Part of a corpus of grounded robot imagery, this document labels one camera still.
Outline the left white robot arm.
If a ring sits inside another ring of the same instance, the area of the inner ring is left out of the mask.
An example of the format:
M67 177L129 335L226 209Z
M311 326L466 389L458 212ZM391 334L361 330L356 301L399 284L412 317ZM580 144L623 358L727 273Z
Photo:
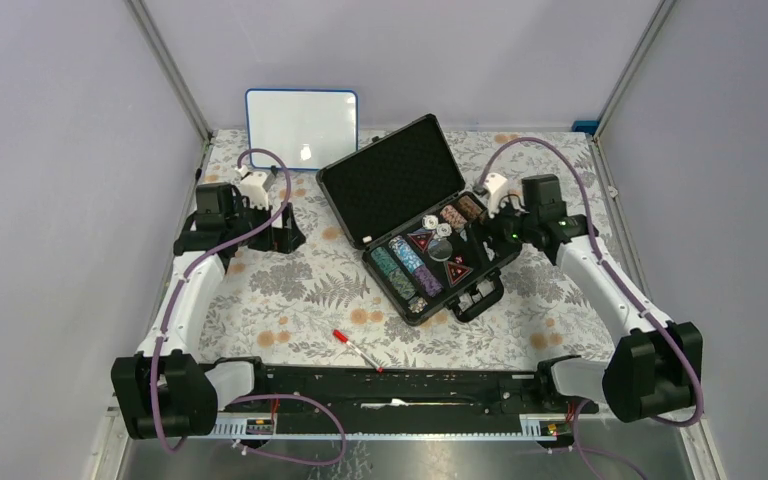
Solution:
M197 187L195 208L173 244L170 285L136 353L118 357L111 381L133 439L182 440L212 432L234 400L248 411L269 401L270 385L250 360L208 365L198 344L209 306L241 247L289 254L305 241L287 197L258 208L248 187Z

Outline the black poker chip case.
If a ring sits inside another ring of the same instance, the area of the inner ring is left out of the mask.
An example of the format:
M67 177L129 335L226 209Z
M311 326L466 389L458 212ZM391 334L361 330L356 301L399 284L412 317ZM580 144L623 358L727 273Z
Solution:
M316 180L361 262L402 320L440 310L469 323L505 294L484 204L466 188L437 118L426 114L324 167Z

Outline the red capped marker pen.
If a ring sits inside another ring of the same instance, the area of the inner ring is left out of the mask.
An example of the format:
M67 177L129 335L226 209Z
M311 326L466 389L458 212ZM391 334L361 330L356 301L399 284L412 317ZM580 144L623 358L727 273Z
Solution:
M375 372L377 373L383 372L383 367L377 361L375 361L371 355L366 353L362 348L360 348L358 345L352 342L343 332L341 332L338 329L334 329L332 331L332 334L339 342L341 342L348 349L350 349L355 354L357 354L360 358L362 358L363 361L368 366L370 366Z

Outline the blue framed whiteboard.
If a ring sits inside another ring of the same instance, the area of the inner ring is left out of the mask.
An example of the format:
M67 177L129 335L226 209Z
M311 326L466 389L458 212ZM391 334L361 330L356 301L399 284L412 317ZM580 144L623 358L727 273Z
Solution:
M358 148L358 95L352 90L253 88L245 111L253 167L319 170Z

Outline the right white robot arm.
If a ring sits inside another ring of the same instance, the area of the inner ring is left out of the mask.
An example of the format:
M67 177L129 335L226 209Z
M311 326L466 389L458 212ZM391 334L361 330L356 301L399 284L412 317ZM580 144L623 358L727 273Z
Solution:
M625 423L664 420L691 408L686 422L698 421L704 410L700 331L691 322L674 322L633 284L589 216L568 213L559 179L526 178L521 194L513 195L505 177L490 173L478 191L487 198L483 223L493 239L544 253L584 295L614 344L607 362L579 356L540 362L537 405L557 412L572 399L591 400Z

